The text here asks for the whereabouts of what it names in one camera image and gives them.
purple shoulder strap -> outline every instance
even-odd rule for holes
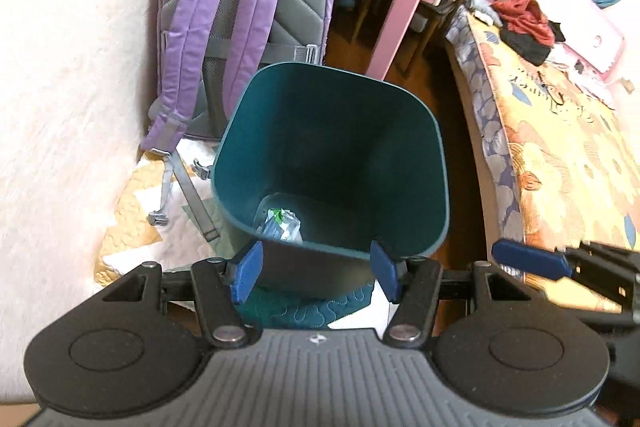
[[[240,0],[222,81],[227,118],[258,69],[269,39],[278,0]]]
[[[220,0],[178,0],[167,35],[161,94],[142,150],[171,153],[187,130],[200,83],[202,62]]]

backpack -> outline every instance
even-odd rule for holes
[[[205,240],[219,237],[176,151],[183,136],[220,139],[252,76],[267,64],[324,57],[334,0],[159,0],[158,98],[140,147],[164,159],[161,208],[175,175]],[[195,164],[204,178],[207,169]]]

red clothing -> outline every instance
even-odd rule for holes
[[[549,20],[542,13],[536,0],[497,0],[491,7],[498,12],[500,19],[512,32],[529,34],[544,46],[553,46],[556,42],[549,27]]]

floral bedsheet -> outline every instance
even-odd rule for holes
[[[523,60],[463,9],[447,39],[473,94],[502,236],[548,250],[582,239],[640,250],[640,171],[615,111],[558,69]],[[611,308],[604,301],[587,307]]]

trash can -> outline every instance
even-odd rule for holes
[[[263,241],[258,285],[333,298],[374,279],[369,247],[429,256],[449,228],[431,111],[387,82],[302,62],[258,71],[218,148],[212,190],[231,244]],[[257,231],[292,210],[302,243]]]

